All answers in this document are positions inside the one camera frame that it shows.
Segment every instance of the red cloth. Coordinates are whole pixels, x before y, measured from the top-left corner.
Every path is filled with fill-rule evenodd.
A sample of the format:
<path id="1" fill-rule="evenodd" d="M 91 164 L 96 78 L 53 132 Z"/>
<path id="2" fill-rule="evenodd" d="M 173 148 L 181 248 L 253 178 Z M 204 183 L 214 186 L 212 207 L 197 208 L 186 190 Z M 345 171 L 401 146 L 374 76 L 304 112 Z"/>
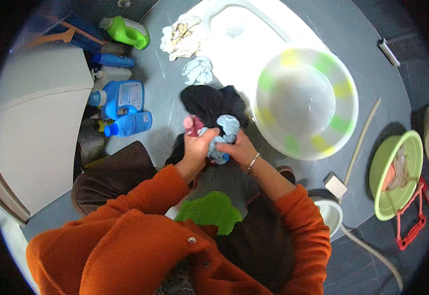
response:
<path id="1" fill-rule="evenodd" d="M 195 115 L 188 115 L 183 120 L 183 127 L 185 128 L 185 132 L 191 137 L 198 137 L 199 130 L 204 126 L 205 125 L 200 120 L 200 118 Z"/>
<path id="2" fill-rule="evenodd" d="M 164 274 L 189 255 L 197 294 L 271 294 L 229 262 L 193 221 L 163 215 L 187 194 L 170 165 L 87 217 L 36 236 L 26 259 L 41 294 L 150 295 Z M 291 280 L 280 294 L 322 294 L 331 253 L 329 228 L 301 185 L 275 206 L 292 232 L 295 252 Z"/>

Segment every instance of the light blue cloth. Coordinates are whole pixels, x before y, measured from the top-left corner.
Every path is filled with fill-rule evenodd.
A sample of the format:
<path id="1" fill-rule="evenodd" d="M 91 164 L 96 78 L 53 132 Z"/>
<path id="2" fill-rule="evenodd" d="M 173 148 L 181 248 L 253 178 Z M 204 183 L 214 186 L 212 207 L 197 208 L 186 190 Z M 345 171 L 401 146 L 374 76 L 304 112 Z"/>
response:
<path id="1" fill-rule="evenodd" d="M 216 164 L 222 165 L 229 160 L 229 155 L 216 150 L 216 143 L 233 143 L 235 136 L 239 132 L 240 124 L 239 121 L 231 115 L 219 116 L 219 118 L 216 120 L 216 123 L 222 127 L 222 130 L 225 134 L 222 137 L 218 135 L 217 137 L 213 138 L 208 148 L 207 157 L 213 159 Z M 200 134 L 198 136 L 201 136 L 203 133 L 205 133 L 206 130 L 208 130 L 208 127 L 201 128 Z"/>
<path id="2" fill-rule="evenodd" d="M 208 84 L 213 80 L 211 70 L 213 66 L 211 60 L 206 56 L 198 56 L 194 60 L 189 61 L 182 70 L 182 76 L 187 76 L 188 81 L 185 85 Z"/>

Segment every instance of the green bottle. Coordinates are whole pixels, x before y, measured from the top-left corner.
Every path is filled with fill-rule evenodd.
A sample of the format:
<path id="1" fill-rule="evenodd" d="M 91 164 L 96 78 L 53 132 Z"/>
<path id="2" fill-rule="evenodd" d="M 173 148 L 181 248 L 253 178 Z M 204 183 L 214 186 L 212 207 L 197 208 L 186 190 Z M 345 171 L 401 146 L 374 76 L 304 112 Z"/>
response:
<path id="1" fill-rule="evenodd" d="M 100 28 L 106 30 L 116 41 L 132 45 L 137 49 L 146 48 L 150 42 L 149 33 L 143 25 L 120 15 L 102 19 Z"/>

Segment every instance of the silver bangle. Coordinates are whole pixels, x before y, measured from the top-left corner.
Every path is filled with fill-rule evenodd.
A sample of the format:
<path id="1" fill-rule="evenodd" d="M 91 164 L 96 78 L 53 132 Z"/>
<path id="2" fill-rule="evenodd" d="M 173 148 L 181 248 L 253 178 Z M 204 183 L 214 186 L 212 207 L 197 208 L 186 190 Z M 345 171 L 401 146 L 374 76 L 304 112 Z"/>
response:
<path id="1" fill-rule="evenodd" d="M 258 152 L 257 155 L 255 155 L 255 157 L 253 157 L 252 162 L 250 162 L 249 167 L 247 167 L 247 170 L 251 171 L 252 170 L 252 166 L 255 163 L 255 161 L 257 161 L 257 158 L 260 156 L 260 153 Z"/>

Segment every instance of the plastic basin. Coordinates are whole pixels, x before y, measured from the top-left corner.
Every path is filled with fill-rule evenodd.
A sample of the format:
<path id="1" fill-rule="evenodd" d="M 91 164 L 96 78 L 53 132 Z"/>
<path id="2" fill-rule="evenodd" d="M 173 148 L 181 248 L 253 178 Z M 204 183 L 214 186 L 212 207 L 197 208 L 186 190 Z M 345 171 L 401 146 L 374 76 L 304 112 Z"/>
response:
<path id="1" fill-rule="evenodd" d="M 388 168 L 403 144 L 410 180 L 406 187 L 382 192 L 381 188 Z M 369 182 L 371 193 L 375 198 L 375 214 L 379 220 L 387 221 L 393 218 L 397 210 L 403 208 L 412 197 L 421 174 L 423 157 L 422 140 L 414 130 L 407 131 L 403 135 L 391 136 L 378 147 L 371 162 Z"/>
<path id="2" fill-rule="evenodd" d="M 289 48 L 266 65 L 252 105 L 267 142 L 284 155 L 318 160 L 340 150 L 358 118 L 358 95 L 330 51 Z"/>
<path id="3" fill-rule="evenodd" d="M 332 200 L 319 199 L 318 197 L 311 197 L 314 204 L 319 209 L 324 224 L 329 227 L 329 236 L 333 236 L 342 224 L 344 214 L 339 204 Z"/>

